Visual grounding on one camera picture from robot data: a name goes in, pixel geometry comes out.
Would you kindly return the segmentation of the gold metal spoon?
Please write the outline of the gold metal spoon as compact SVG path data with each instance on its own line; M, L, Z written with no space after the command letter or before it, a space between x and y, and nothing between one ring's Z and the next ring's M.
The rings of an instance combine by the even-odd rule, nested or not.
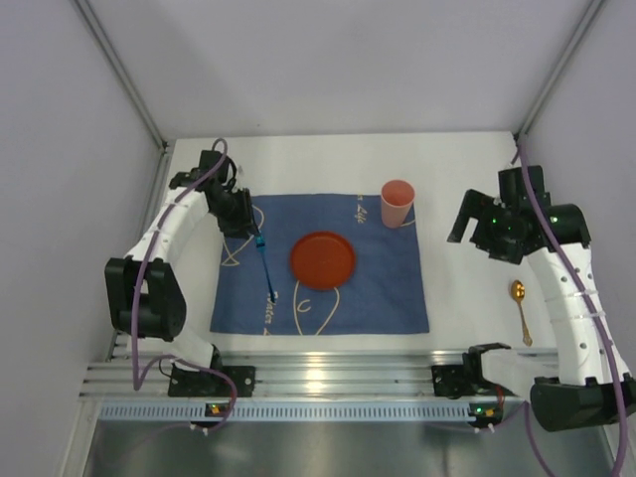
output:
M521 327L523 338L522 341L526 347L533 346L533 339L527 324L526 316L523 310L523 300L526 297L526 289L524 284L520 280L514 280L510 286L510 296L513 301L516 303L520 319L521 319Z

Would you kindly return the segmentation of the pink plastic cup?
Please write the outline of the pink plastic cup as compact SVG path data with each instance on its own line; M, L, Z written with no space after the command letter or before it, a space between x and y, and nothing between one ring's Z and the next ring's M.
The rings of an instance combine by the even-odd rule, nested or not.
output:
M381 216L390 229L399 228L405 221L415 198L413 186L404 180L390 180L381 189Z

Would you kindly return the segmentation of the blue cloth placemat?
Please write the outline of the blue cloth placemat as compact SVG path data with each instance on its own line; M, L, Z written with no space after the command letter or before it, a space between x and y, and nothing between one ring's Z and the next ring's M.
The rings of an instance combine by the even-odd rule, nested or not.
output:
M266 244L276 303L251 239L224 241L211 331L254 336L419 334L429 330L414 215L389 229L378 195L258 196L253 201ZM342 286L313 290L294 277L296 242L329 231L349 241L357 262Z

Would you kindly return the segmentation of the orange plastic plate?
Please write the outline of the orange plastic plate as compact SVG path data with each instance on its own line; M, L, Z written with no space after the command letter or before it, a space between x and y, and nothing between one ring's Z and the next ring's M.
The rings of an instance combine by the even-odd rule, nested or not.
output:
M346 283L353 275L357 257L347 239L319 231L300 238L292 247L289 264L296 280L313 290L326 291Z

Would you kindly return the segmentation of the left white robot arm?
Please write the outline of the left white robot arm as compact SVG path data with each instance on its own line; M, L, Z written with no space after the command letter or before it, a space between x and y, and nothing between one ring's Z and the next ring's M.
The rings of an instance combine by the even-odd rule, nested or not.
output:
M250 192L237 186L238 168L218 139L200 154L193 169L177 173L157 217L123 258L104 270L111 325L131 337L133 358L139 341L158 339L174 360L217 369L218 349L188 323L187 304L173 266L199 222L217 220L226 239L255 239L263 245Z

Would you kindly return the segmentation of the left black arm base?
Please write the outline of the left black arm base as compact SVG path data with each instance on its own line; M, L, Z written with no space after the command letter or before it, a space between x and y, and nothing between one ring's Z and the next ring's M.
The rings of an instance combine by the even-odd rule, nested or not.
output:
M250 398L255 387L254 366L221 366L220 372L235 385L234 393L227 380L209 372L173 365L167 395L170 398Z

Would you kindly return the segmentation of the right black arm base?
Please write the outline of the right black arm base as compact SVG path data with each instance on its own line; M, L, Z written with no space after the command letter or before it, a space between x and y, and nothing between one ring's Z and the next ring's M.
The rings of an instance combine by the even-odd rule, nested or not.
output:
M498 385L486 381L480 371L463 365L434 365L430 368L434 394L437 397L459 399L505 394Z

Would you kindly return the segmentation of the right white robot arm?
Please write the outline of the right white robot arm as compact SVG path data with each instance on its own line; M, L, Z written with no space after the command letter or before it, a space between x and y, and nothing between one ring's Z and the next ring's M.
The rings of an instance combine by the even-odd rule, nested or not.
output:
M510 346L492 343L463 354L465 379L476 388L498 385L525 398L550 432L612 424L622 414L634 414L635 378L615 346L603 344L611 335L582 210L553 204L539 166L502 170L498 181L498 197L473 189L465 193L448 239L461 241L469 221L476 220L470 240L478 249L492 259L529 264L556 337L558 372L550 376Z

